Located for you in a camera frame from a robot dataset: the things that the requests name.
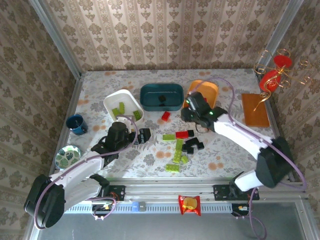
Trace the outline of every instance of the wooden board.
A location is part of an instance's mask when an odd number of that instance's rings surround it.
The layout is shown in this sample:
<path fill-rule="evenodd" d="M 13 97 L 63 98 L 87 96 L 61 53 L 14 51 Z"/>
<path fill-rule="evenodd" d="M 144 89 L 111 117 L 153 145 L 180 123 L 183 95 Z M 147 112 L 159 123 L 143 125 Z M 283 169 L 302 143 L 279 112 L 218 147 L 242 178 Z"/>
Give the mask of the wooden board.
<path fill-rule="evenodd" d="M 243 93 L 242 94 L 242 105 L 244 111 L 244 122 L 249 127 L 269 127 L 269 119 L 265 103 L 259 104 L 257 109 L 254 111 L 257 104 L 261 101 L 259 94 Z"/>

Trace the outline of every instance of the gold wire decoration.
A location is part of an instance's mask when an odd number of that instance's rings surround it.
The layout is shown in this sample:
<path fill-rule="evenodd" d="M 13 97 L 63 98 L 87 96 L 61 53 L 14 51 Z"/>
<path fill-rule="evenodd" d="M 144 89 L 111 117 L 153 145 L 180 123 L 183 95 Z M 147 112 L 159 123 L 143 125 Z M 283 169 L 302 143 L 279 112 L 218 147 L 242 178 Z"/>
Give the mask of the gold wire decoration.
<path fill-rule="evenodd" d="M 288 58 L 291 56 L 290 51 L 285 49 L 285 48 L 280 48 L 276 52 L 277 52 L 278 55 L 286 56 Z M 268 50 L 263 50 L 260 54 L 261 54 L 260 55 L 261 58 L 265 58 L 267 55 L 270 55 L 271 58 L 274 59 L 274 56 Z M 266 100 L 268 100 L 271 97 L 272 92 L 269 90 L 269 87 L 274 87 L 275 85 L 278 85 L 281 88 L 289 88 L 291 86 L 291 82 L 292 81 L 296 81 L 296 82 L 298 82 L 300 84 L 303 84 L 303 85 L 306 85 L 309 82 L 313 81 L 313 79 L 309 75 L 304 75 L 302 77 L 302 79 L 298 79 L 296 77 L 291 76 L 292 74 L 293 75 L 298 75 L 299 71 L 308 71 L 308 72 L 312 71 L 313 70 L 313 66 L 309 61 L 300 59 L 300 61 L 298 63 L 298 68 L 300 70 L 298 70 L 298 69 L 289 70 L 286 67 L 286 65 L 284 65 L 283 67 L 276 66 L 274 68 L 274 67 L 269 67 L 269 66 L 266 66 L 266 65 L 263 65 L 263 64 L 255 64 L 253 66 L 253 70 L 254 70 L 254 72 L 256 74 L 264 75 L 264 74 L 267 73 L 267 70 L 270 70 L 270 71 L 276 70 L 277 74 L 272 76 L 272 77 L 270 77 L 263 84 L 263 88 L 266 91 L 260 93 L 260 97 L 262 99 L 261 99 L 261 101 L 258 102 L 258 104 L 256 105 L 256 107 L 254 108 L 253 111 L 255 112 L 257 110 L 258 106 L 261 103 L 265 102 Z M 275 80 L 278 77 L 281 77 L 281 81 L 280 82 L 277 82 Z"/>

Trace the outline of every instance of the white basket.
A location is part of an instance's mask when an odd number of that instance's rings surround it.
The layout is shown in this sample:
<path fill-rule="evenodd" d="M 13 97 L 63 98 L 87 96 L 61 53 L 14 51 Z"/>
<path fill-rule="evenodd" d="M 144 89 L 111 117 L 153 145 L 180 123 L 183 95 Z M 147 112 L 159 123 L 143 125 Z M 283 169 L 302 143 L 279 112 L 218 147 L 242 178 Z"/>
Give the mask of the white basket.
<path fill-rule="evenodd" d="M 112 109 L 119 109 L 119 103 L 121 102 L 124 103 L 124 115 L 133 116 L 134 111 L 139 111 L 141 118 L 138 121 L 136 121 L 135 119 L 133 120 L 136 125 L 142 124 L 145 112 L 138 103 L 138 101 L 134 98 L 134 96 L 132 96 L 131 92 L 129 92 L 126 89 L 116 91 L 106 96 L 103 100 L 103 105 L 105 109 L 108 111 L 108 113 L 111 115 L 112 120 L 114 122 L 116 121 L 116 117 L 112 112 Z"/>

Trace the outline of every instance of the gray floor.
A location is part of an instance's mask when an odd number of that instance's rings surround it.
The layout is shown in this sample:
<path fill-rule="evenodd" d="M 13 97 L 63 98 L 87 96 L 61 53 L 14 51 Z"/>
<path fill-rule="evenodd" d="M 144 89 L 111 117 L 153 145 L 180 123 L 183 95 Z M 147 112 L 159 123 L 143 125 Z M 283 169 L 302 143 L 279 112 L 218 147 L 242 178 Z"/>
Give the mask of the gray floor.
<path fill-rule="evenodd" d="M 267 240 L 303 240 L 294 205 L 255 204 L 254 216 L 268 232 Z M 113 214 L 95 221 L 90 214 L 65 214 L 39 240 L 250 240 L 249 220 L 231 214 Z"/>

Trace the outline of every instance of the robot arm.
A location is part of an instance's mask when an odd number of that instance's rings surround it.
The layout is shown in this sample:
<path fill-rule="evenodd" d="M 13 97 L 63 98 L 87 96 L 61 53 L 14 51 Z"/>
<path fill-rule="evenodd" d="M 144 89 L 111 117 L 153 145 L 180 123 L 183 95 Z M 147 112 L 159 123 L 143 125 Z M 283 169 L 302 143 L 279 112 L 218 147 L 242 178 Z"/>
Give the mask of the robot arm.
<path fill-rule="evenodd" d="M 288 143 L 284 138 L 271 139 L 236 120 L 231 122 L 226 110 L 220 107 L 211 109 L 200 92 L 190 94 L 186 98 L 186 102 L 189 107 L 181 110 L 183 121 L 195 122 L 204 128 L 229 138 L 247 150 L 257 160 L 255 170 L 243 172 L 234 179 L 233 183 L 241 192 L 260 186 L 274 188 L 292 170 L 289 163 L 265 143 L 268 142 L 275 146 L 292 159 Z M 260 139 L 253 137 L 250 133 L 259 136 Z"/>
<path fill-rule="evenodd" d="M 104 136 L 91 152 L 79 162 L 69 166 L 64 171 L 52 174 L 51 176 L 38 176 L 30 189 L 24 203 L 24 210 L 34 217 L 35 209 L 44 189 L 54 184 L 44 194 L 38 209 L 37 221 L 45 228 L 53 226 L 63 213 L 75 204 L 95 197 L 107 197 L 109 194 L 109 181 L 104 177 L 93 174 L 110 164 L 119 154 L 110 154 L 104 157 L 99 154 L 113 153 L 126 148 L 135 139 L 135 133 L 129 133 L 127 125 L 123 122 L 114 122 Z M 145 143 L 151 137 L 149 128 L 142 128 L 137 135 L 134 144 Z"/>

